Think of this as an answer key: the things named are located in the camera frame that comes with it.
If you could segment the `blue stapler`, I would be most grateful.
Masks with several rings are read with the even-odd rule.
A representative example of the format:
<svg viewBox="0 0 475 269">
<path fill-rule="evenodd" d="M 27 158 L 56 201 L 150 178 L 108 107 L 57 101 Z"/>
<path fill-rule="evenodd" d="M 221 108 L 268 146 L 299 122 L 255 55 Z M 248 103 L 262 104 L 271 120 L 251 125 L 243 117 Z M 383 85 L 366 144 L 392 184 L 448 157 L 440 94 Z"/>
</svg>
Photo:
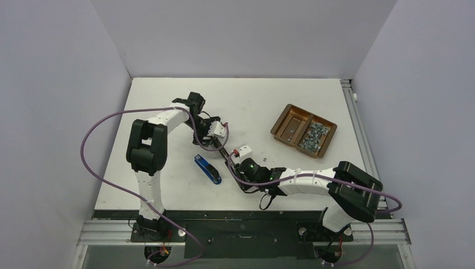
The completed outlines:
<svg viewBox="0 0 475 269">
<path fill-rule="evenodd" d="M 221 184 L 222 178 L 218 170 L 211 165 L 206 159 L 204 159 L 200 154 L 194 157 L 194 162 L 198 165 L 202 172 L 213 182 L 218 185 Z"/>
</svg>

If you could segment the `brown plastic tray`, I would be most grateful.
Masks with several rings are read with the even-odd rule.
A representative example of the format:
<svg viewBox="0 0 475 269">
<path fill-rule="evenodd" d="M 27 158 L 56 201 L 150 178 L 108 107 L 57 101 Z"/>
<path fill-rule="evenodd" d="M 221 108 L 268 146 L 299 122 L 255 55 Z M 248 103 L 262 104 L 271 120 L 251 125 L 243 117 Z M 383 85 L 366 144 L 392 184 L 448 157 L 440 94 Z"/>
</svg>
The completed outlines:
<svg viewBox="0 0 475 269">
<path fill-rule="evenodd" d="M 308 151 L 305 151 L 299 148 L 298 144 L 304 132 L 308 128 L 311 122 L 320 122 L 325 126 L 330 127 L 329 134 L 323 142 L 322 149 L 316 154 L 312 154 Z M 305 109 L 299 108 L 293 104 L 287 104 L 287 106 L 282 111 L 281 115 L 278 117 L 274 123 L 270 134 L 274 137 L 275 140 L 295 148 L 297 151 L 312 157 L 313 159 L 323 158 L 327 148 L 337 130 L 337 125 L 325 118 L 322 118 L 316 114 L 313 114 Z"/>
</svg>

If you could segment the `black stapler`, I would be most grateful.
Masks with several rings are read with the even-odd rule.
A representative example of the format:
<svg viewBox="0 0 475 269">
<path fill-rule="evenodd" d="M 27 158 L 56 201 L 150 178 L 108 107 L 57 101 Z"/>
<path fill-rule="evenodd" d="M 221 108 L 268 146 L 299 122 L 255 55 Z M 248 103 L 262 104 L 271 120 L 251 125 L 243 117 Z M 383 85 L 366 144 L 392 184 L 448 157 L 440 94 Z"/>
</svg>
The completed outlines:
<svg viewBox="0 0 475 269">
<path fill-rule="evenodd" d="M 228 166 L 229 164 L 229 153 L 228 151 L 224 148 L 224 145 L 221 143 L 221 141 L 217 138 L 217 137 L 213 137 L 211 139 L 211 142 L 212 142 L 212 145 L 215 149 L 218 149 L 218 152 L 220 153 L 220 155 L 222 156 L 222 158 L 224 159 L 224 162 L 225 162 L 225 165 Z M 232 173 L 237 176 L 238 178 L 240 178 L 239 175 L 236 174 L 236 171 L 235 171 L 235 164 L 234 162 L 231 160 L 231 163 L 230 163 L 230 167 L 231 167 L 231 171 Z"/>
</svg>

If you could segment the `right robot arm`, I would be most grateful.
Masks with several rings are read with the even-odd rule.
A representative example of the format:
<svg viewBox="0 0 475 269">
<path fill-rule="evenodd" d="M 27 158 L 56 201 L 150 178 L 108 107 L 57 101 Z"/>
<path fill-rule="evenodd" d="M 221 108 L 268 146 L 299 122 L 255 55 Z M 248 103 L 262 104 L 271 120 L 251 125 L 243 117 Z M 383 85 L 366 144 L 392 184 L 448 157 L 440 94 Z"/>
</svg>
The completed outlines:
<svg viewBox="0 0 475 269">
<path fill-rule="evenodd" d="M 334 168 L 305 171 L 267 168 L 247 158 L 231 168 L 237 181 L 277 196 L 312 194 L 330 197 L 333 204 L 324 209 L 316 225 L 317 234 L 330 240 L 354 220 L 374 222 L 383 185 L 370 174 L 348 161 Z"/>
</svg>

